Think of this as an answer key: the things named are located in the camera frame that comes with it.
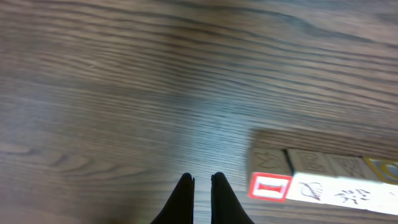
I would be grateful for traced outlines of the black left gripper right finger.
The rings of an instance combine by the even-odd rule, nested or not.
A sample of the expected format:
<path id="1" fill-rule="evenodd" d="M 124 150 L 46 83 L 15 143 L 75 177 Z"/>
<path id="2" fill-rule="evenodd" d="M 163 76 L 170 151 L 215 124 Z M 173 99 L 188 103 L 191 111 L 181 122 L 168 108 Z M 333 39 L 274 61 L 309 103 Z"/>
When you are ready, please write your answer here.
<path id="1" fill-rule="evenodd" d="M 211 176 L 211 224 L 254 224 L 222 172 Z"/>

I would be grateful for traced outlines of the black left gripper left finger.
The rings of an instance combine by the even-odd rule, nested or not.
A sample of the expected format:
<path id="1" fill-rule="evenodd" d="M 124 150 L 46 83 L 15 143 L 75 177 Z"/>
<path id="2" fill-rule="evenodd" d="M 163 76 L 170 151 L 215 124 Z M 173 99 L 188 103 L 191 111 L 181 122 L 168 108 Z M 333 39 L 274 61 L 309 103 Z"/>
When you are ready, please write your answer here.
<path id="1" fill-rule="evenodd" d="M 192 224 L 195 179 L 184 173 L 151 224 Z"/>

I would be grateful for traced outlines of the red framed wooden block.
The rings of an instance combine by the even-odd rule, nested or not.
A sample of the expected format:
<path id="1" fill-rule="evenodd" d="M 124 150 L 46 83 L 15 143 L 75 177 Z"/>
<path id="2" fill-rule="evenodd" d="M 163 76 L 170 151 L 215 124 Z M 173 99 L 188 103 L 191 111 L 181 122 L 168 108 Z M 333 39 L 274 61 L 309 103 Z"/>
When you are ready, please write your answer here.
<path id="1" fill-rule="evenodd" d="M 284 202 L 293 180 L 283 150 L 254 148 L 248 160 L 248 197 Z"/>

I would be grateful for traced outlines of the plain block blue side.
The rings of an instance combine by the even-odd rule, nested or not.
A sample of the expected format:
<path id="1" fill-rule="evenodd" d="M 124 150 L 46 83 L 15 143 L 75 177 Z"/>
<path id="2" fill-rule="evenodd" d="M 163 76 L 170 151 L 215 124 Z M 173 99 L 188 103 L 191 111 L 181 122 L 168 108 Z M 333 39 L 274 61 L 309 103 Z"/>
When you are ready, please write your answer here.
<path id="1" fill-rule="evenodd" d="M 335 173 L 324 153 L 290 148 L 287 155 L 293 170 L 287 199 L 325 203 Z"/>

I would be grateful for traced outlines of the green framed wooden block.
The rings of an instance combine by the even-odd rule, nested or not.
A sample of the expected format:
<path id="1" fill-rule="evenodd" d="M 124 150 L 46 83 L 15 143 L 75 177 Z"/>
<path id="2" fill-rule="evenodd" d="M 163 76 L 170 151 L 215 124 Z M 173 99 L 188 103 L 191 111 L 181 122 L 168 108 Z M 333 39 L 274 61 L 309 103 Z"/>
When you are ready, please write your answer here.
<path id="1" fill-rule="evenodd" d="M 326 154 L 335 177 L 328 182 L 326 201 L 331 205 L 369 210 L 376 206 L 381 185 L 362 158 Z"/>

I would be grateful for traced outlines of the plain block yellow side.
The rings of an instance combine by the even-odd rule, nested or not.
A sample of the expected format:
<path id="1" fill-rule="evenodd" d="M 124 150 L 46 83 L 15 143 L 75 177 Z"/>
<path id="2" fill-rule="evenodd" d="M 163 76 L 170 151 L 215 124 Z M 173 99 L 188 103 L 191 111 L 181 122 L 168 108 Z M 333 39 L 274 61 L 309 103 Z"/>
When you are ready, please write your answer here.
<path id="1" fill-rule="evenodd" d="M 377 202 L 371 211 L 397 215 L 397 159 L 363 159 L 381 181 Z"/>

